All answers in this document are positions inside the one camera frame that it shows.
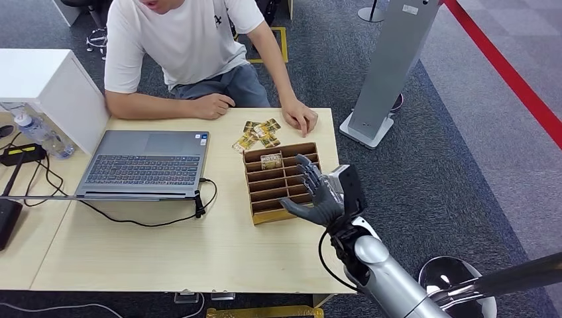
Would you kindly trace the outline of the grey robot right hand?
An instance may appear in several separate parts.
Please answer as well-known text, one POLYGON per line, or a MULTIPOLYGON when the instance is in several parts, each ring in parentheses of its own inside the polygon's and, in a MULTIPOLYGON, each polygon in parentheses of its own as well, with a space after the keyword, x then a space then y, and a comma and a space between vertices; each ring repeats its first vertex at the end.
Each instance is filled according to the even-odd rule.
POLYGON ((343 199, 335 192, 327 175, 322 174, 308 157, 297 154, 296 162, 298 170, 303 174, 302 183, 312 198, 313 206, 297 204, 288 197, 279 200, 281 206, 296 217, 329 227, 338 217, 344 215, 343 199))

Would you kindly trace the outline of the person's right hand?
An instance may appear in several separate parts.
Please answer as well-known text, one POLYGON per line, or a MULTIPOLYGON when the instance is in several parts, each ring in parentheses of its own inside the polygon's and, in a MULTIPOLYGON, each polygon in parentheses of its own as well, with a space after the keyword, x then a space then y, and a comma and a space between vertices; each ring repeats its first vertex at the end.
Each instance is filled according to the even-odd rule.
POLYGON ((190 101, 192 118, 214 120, 225 115, 235 102, 228 96, 212 93, 190 101))

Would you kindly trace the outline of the person's left hand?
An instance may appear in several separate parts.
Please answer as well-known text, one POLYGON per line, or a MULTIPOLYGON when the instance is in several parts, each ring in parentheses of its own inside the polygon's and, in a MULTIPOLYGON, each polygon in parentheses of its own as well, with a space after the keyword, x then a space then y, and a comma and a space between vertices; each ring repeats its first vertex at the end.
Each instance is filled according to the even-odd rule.
POLYGON ((313 109, 304 105, 296 97, 283 98, 280 104, 284 120, 291 127, 299 130, 303 137, 314 130, 318 114, 313 109))

